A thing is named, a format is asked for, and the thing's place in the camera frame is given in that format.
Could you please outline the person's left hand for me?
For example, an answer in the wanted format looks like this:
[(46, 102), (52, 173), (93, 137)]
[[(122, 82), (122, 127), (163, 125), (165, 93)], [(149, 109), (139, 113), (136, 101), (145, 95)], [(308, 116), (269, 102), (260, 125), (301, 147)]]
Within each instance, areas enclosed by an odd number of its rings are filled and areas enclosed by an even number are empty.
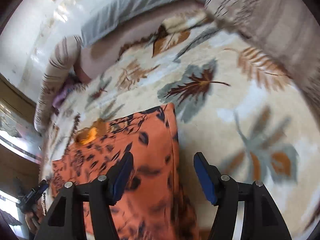
[(29, 228), (29, 231), (33, 234), (36, 234), (40, 228), (40, 223), (35, 217), (36, 216), (33, 212), (28, 212), (25, 214), (25, 222)]

